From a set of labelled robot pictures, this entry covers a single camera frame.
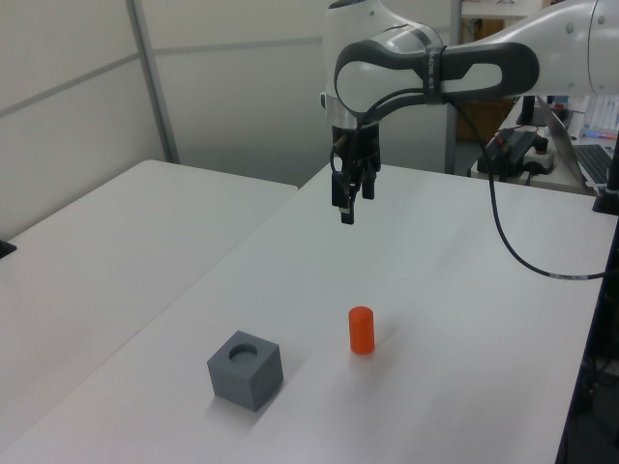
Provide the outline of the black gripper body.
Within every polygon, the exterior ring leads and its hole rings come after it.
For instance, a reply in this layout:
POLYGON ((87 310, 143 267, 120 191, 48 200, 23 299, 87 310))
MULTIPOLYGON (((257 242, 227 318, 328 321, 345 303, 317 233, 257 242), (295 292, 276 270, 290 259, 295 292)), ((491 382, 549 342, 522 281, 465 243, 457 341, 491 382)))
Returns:
POLYGON ((333 172, 360 175, 380 170, 379 126, 359 130, 332 127, 331 168, 333 172))

